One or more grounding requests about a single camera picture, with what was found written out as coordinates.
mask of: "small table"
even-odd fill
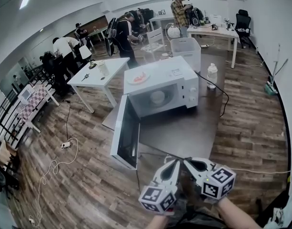
[[[225,56],[201,55],[201,75],[206,77],[211,63],[218,66],[217,85],[223,89]],[[209,90],[206,80],[199,77],[199,104],[196,108],[185,106],[143,117],[140,125],[141,144],[182,158],[209,158],[215,140],[223,93]],[[115,129],[119,104],[102,124]]]
[[[159,24],[159,27],[161,27],[161,21],[174,21],[174,17],[172,14],[163,14],[159,16],[155,16],[152,19],[150,19],[151,29],[154,30],[153,22],[157,21]]]
[[[104,34],[103,34],[103,32],[104,32],[107,28],[108,28],[108,27],[106,26],[106,27],[104,27],[104,28],[98,29],[97,31],[93,31],[92,33],[88,34],[88,36],[90,37],[90,36],[95,36],[95,35],[97,35],[99,41],[101,41],[100,36],[99,36],[99,33],[101,33],[102,38],[104,39]]]
[[[231,50],[231,39],[234,38],[235,42],[233,44],[233,53],[232,53],[232,68],[235,67],[235,61],[236,61],[236,53],[237,53],[237,43],[238,43],[238,34],[235,31],[235,29],[230,28],[226,29],[225,27],[218,27],[217,30],[213,31],[211,29],[211,26],[199,26],[195,28],[196,26],[190,26],[187,30],[188,37],[192,37],[193,34],[197,35],[210,35],[210,36],[221,36],[221,37],[227,37],[228,38],[228,51]]]
[[[85,100],[82,93],[77,89],[77,86],[101,88],[103,92],[107,95],[113,107],[115,107],[117,103],[107,85],[123,67],[125,67],[126,70],[129,69],[128,64],[127,64],[128,61],[129,61],[129,58],[105,60],[104,62],[110,72],[110,74],[105,77],[100,73],[98,66],[96,66],[93,69],[89,69],[90,63],[87,63],[77,74],[74,75],[74,77],[71,78],[68,84],[72,86],[72,88],[75,90],[77,95],[80,97],[80,99],[87,106],[88,110],[91,113],[94,113],[93,108]],[[89,74],[89,77],[84,79],[84,76],[87,74]]]
[[[48,102],[48,95],[52,101],[59,106],[60,104],[53,97],[50,91],[43,84],[35,84],[33,86],[33,90],[35,91],[30,98],[28,99],[28,104],[19,103],[16,107],[16,111],[18,115],[21,117],[22,121],[29,127],[35,129],[37,132],[41,132],[30,120],[30,116],[35,109],[37,109],[38,105],[41,103],[43,99]]]

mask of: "black pants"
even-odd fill
[[[80,48],[80,45],[79,44],[77,44],[74,47],[75,54],[76,54],[76,61],[82,63],[83,65],[86,65],[88,61],[86,59],[82,59],[81,53],[79,51],[79,48]]]
[[[67,72],[66,69],[68,69],[70,72],[72,72],[73,75],[75,75],[79,71],[78,66],[77,66],[75,59],[74,59],[74,55],[71,52],[69,54],[67,54],[65,57],[63,57],[61,64],[62,64],[62,68],[65,70],[64,73],[68,78],[71,78],[71,75],[69,72]]]
[[[133,48],[131,47],[127,39],[121,40],[119,41],[119,43],[116,42],[116,45],[118,47],[119,55],[121,56],[121,58],[130,58],[130,60],[128,61],[128,67],[130,69],[139,66],[135,59]]]

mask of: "man in plaid shirt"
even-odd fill
[[[172,0],[171,10],[174,16],[175,24],[180,29],[182,37],[188,37],[187,29],[189,27],[189,22],[185,11],[190,9],[192,5],[183,6],[182,2],[184,0]]]

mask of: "plaid shirt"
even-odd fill
[[[189,26],[188,18],[185,14],[184,6],[180,0],[173,0],[171,10],[174,16],[175,24],[178,28]]]

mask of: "white storage bin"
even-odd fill
[[[201,47],[194,38],[178,38],[171,40],[173,56],[182,56],[190,67],[201,71]]]

